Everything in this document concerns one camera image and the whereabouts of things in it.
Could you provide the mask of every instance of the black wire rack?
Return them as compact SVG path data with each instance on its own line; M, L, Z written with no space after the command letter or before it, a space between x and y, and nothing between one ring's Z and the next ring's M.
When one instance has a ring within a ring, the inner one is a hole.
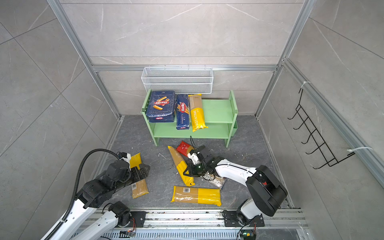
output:
M291 118L288 118L289 120L292 120L296 115L298 115L301 119L301 121L303 122L298 128L293 128L294 130L298 130L300 129L302 126L305 126L308 130L308 132L310 133L310 135L308 136L308 139L306 142L301 142L302 144L307 144L308 141L310 140L310 138L312 137L314 142L316 143L317 145L317 148L315 150L313 150L312 152L306 152L306 154L312 154L314 153L316 150L319 150L322 154L322 156L324 157L324 160L325 160L325 164L321 165L320 167L313 167L314 169L320 169L322 167L324 167L325 165L328 165L330 167L344 161L345 159L353 156L355 153L354 152L351 152L350 154L348 154L345 158L343 158L342 160L337 160L336 157L334 156L332 150L329 148L328 144L326 143L326 141L324 140L323 136L321 135L321 133L319 132L319 130L317 129L317 127L313 124L311 118L308 116L308 114L306 113L306 111L304 110L304 108L301 106L300 102L301 102L301 97L303 96L303 89L301 88L299 90L299 94L300 94L300 99L299 99L299 104L297 105L297 107L295 108L295 111L296 113L293 115L293 117ZM300 114L299 113L299 110L303 110L304 114ZM310 121L314 127L314 130L311 131L310 128L308 127L308 125L306 124L306 122ZM321 137L321 141L322 143L319 145L320 142L316 141L315 137L313 136L314 133L317 133L320 137ZM324 146L326 147L329 152L331 153L332 157L331 157L331 160L327 160L327 158L325 157L324 155L324 150L321 149L321 147Z

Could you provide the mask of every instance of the white zip tie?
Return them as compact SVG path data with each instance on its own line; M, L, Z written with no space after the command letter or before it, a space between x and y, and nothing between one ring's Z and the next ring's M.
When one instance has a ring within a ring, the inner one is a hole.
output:
M358 149L371 149L373 150L373 148L371 147L357 147L357 148L354 148L354 149L347 149L348 152L353 152L355 150L358 150Z
M310 82L304 81L300 88L303 88L304 84L306 83L310 83Z

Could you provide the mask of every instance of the dark stone floor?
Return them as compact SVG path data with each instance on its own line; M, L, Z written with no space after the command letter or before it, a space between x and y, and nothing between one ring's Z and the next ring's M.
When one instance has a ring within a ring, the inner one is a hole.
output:
M273 172L272 165L265 141L259 125L253 116L238 116L238 130L231 138L228 148L225 148L223 139L194 139L197 146L205 145L216 156L227 158L229 161L249 167L258 167L263 164ZM141 153L144 164L150 165L151 170L147 178L149 194L132 199L132 190L126 187L114 194L111 199L122 201L131 208L210 208L217 209L216 205L189 204L170 202L173 195L173 186L183 186L178 171L175 167L168 145L176 148L181 141L189 143L189 139L162 138L156 147L148 131L143 116L125 116L112 151L128 152L131 155ZM104 165L115 159L110 158ZM194 187L211 187L211 183L202 178L195 178ZM251 198L248 189L228 179L221 190L220 208L237 208L246 199Z

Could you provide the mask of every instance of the barilla spaghetti box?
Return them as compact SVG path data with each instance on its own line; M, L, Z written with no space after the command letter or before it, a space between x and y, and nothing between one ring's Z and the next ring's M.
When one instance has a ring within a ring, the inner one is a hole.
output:
M173 122L175 108L175 91L153 91L146 116L149 122Z
M188 94L178 94L176 105L176 129L189 129Z

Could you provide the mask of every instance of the white wire mesh basket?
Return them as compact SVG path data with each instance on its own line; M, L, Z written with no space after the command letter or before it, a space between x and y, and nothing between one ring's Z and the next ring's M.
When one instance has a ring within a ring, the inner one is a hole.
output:
M212 93L214 73L210 67L146 67L141 75L146 91Z

